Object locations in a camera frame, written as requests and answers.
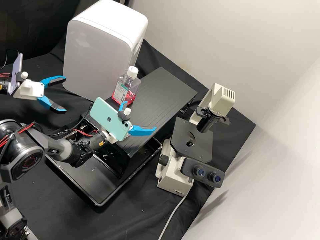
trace white cable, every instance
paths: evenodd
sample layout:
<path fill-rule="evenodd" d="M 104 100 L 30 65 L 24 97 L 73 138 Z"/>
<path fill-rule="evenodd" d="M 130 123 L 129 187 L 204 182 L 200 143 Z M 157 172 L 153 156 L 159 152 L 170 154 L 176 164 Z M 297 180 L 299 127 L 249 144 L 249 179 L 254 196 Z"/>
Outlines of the white cable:
<path fill-rule="evenodd" d="M 188 195 L 189 192 L 190 192 L 190 189 L 189 189 L 189 191 L 187 192 L 187 194 L 181 199 L 181 201 L 178 203 L 178 205 L 175 207 L 175 209 L 172 211 L 172 213 L 171 213 L 171 215 L 170 215 L 170 217 L 169 217 L 166 225 L 164 226 L 164 228 L 163 228 L 163 230 L 162 230 L 162 232 L 161 232 L 160 237 L 158 238 L 158 240 L 161 240 L 162 235 L 163 235 L 164 232 L 166 231 L 167 226 L 169 225 L 169 222 L 170 222 L 171 218 L 173 217 L 174 213 L 176 212 L 176 210 L 178 209 L 178 207 L 181 205 L 181 203 L 186 199 L 186 197 L 187 197 L 187 195 Z"/>

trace bottle label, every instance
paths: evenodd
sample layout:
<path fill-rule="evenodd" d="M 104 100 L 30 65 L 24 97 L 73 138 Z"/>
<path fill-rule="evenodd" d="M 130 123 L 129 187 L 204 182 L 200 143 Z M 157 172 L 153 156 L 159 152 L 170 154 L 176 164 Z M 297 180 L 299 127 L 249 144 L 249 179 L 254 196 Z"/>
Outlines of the bottle label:
<path fill-rule="evenodd" d="M 127 93 L 128 88 L 118 81 L 116 89 L 114 90 L 113 98 L 122 103 L 126 99 Z"/>

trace white knob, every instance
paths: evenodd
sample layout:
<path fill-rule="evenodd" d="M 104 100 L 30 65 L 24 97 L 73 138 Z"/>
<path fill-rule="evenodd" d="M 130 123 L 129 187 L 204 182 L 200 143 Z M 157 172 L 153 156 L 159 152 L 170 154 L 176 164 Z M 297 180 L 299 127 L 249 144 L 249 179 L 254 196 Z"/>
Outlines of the white knob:
<path fill-rule="evenodd" d="M 27 72 L 22 72 L 21 73 L 21 78 L 22 79 L 27 79 L 28 76 L 29 76 L 29 74 Z"/>
<path fill-rule="evenodd" d="M 124 111 L 123 111 L 124 115 L 127 115 L 129 116 L 130 113 L 131 113 L 131 109 L 130 108 L 126 108 Z"/>

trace black fabric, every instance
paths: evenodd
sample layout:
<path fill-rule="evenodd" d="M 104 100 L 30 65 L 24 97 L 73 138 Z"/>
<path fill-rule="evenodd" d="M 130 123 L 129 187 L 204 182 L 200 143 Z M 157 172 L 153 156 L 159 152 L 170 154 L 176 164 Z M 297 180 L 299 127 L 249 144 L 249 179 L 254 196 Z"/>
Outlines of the black fabric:
<path fill-rule="evenodd" d="M 48 53 L 67 30 L 79 0 L 14 0 L 0 4 L 0 65 L 5 49 L 14 48 L 24 59 Z"/>
<path fill-rule="evenodd" d="M 159 66 L 198 92 L 200 100 L 207 89 L 185 73 L 147 42 L 143 42 L 137 66 L 141 75 Z M 32 80 L 60 75 L 63 63 L 52 54 L 23 62 L 23 70 Z M 89 102 L 64 90 L 61 85 L 46 89 L 45 94 L 67 113 L 58 115 L 35 101 L 17 100 L 0 95 L 0 119 L 13 118 L 39 122 L 46 133 L 69 124 L 87 110 Z M 185 119 L 192 110 L 178 116 Z M 255 124 L 232 109 L 231 126 L 215 126 L 212 165 L 226 170 Z M 174 118 L 156 134 L 163 141 L 172 131 Z M 158 239 L 169 215 L 181 197 L 156 187 L 154 176 L 159 155 L 155 156 L 104 208 L 93 208 L 72 185 L 56 175 L 45 161 L 12 185 L 16 205 L 27 217 L 28 225 L 39 239 Z M 186 200 L 172 218 L 163 239 L 180 239 L 198 214 L 213 189 L 195 182 Z"/>

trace inverted microscope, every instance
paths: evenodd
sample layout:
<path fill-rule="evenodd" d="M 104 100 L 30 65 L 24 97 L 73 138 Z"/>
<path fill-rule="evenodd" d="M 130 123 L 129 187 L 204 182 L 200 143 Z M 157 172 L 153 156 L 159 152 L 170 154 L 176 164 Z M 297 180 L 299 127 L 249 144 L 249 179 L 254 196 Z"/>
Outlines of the inverted microscope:
<path fill-rule="evenodd" d="M 224 172 L 208 165 L 212 160 L 215 123 L 230 124 L 228 112 L 235 103 L 235 92 L 217 83 L 209 89 L 190 120 L 177 117 L 172 137 L 164 140 L 155 176 L 157 187 L 185 196 L 194 180 L 221 187 Z"/>

